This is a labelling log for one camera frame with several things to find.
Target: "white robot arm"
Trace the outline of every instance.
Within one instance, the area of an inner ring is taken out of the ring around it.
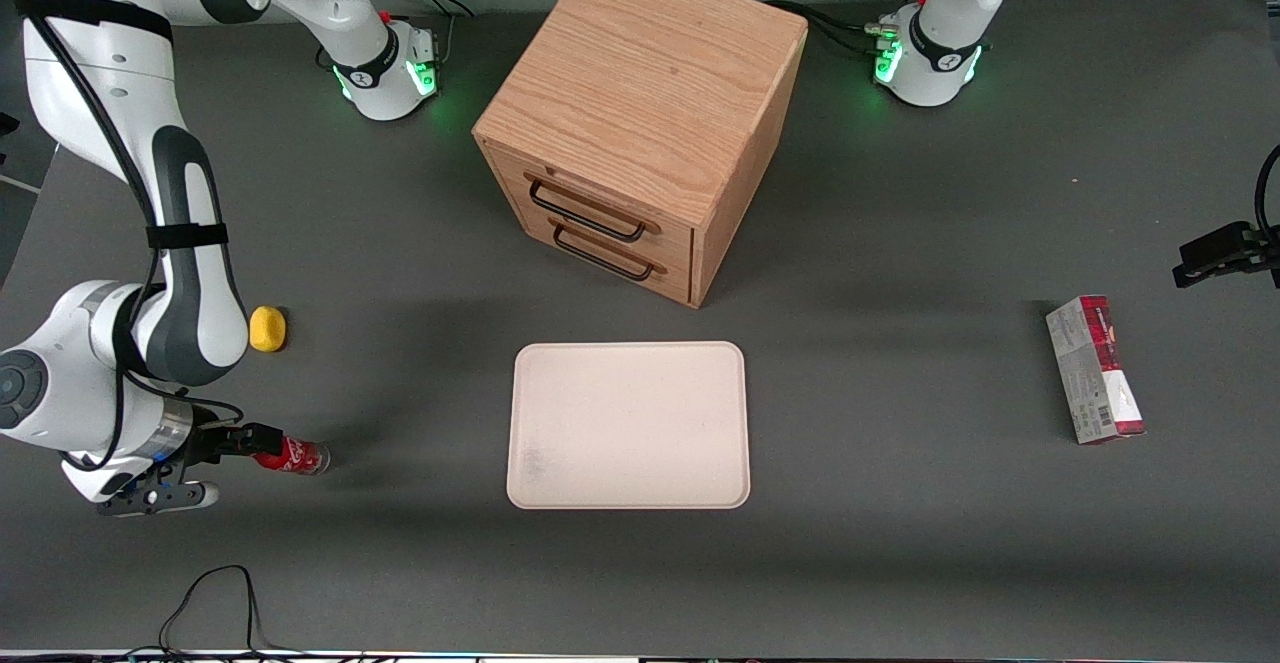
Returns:
[[[271,3],[316,35],[362,115],[392,120],[435,92],[429,31],[388,24],[369,0],[19,0],[37,119],[131,186],[164,275],[159,291],[77,285],[0,355],[0,433],[61,452],[72,484],[109,515],[211,504],[216,489],[182,474],[220,454],[303,451],[305,466],[269,467],[323,468],[314,445],[256,422],[207,433],[215,413],[163,388],[219,379],[247,344],[212,169],[178,110],[170,26],[256,20]],[[145,499],[160,490],[183,495]]]
[[[982,35],[1005,0],[909,3],[881,17],[890,42],[874,81],[913,106],[942,106],[973,81]]]

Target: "drawer handle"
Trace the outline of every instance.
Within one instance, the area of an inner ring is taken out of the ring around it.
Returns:
[[[614,266],[612,262],[608,262],[604,259],[600,259],[599,256],[593,256],[593,253],[589,253],[589,252],[586,252],[586,250],[581,250],[580,247],[576,247],[576,244],[564,243],[561,239],[561,234],[562,233],[564,233],[564,227],[557,225],[556,227],[556,233],[552,234],[552,239],[556,242],[556,244],[557,244],[557,247],[559,247],[559,250],[566,250],[566,252],[572,253],[573,256],[577,256],[580,259],[584,259],[584,261],[586,261],[586,262],[594,262],[596,266],[604,268],[604,270],[609,271],[611,274],[618,274],[621,276],[625,276],[625,279],[632,280],[635,283],[644,283],[645,280],[649,280],[649,276],[653,275],[653,268],[654,268],[653,262],[649,262],[648,265],[645,265],[643,273],[634,274],[634,273],[626,270],[626,268]]]
[[[534,180],[534,184],[529,187],[529,197],[534,198],[534,204],[540,209],[548,209],[548,211],[550,212],[558,212],[558,215],[568,218],[568,220],[575,221],[575,224],[579,224],[581,227],[589,227],[589,229],[594,230],[595,233],[608,236],[609,238],[614,241],[621,241],[622,243],[635,243],[636,241],[640,241],[640,236],[644,234],[643,221],[636,224],[635,233],[626,234],[622,233],[621,230],[613,230],[612,227],[600,225],[598,224],[598,221],[590,220],[590,218],[582,218],[576,212],[570,211],[570,209],[563,209],[561,206],[557,206],[557,204],[545,201],[544,198],[539,198],[538,192],[539,189],[543,188],[543,180],[534,179],[534,177],[530,177],[530,179]]]

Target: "cardboard box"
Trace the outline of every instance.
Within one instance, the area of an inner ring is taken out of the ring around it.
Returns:
[[[1115,326],[1106,294],[1083,294],[1051,312],[1057,370],[1071,407],[1075,439],[1106,443],[1147,431],[1116,357]]]

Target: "white tray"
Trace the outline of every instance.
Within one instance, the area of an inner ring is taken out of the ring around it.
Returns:
[[[539,343],[516,357],[520,508],[737,508],[751,490],[732,343]]]

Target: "gray table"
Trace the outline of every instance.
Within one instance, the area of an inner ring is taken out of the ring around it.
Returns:
[[[1261,0],[1010,3],[933,111],[814,37],[699,312],[520,233],[468,127],[538,26],[463,22],[443,97],[388,125],[305,29],[179,31],[241,291],[293,320],[206,390],[344,463],[232,461],[211,509],[110,521],[54,454],[0,442],[0,646],[147,643],[197,572],[242,562],[274,639],[308,648],[1280,658],[1280,294],[1169,274],[1249,216],[1280,133]],[[59,154],[0,340],[145,261],[123,186]],[[1071,438],[1039,308],[1082,293],[1112,297],[1143,439]],[[517,349],[628,337],[745,349],[749,503],[512,507]],[[241,595],[211,581],[175,640],[236,646]]]

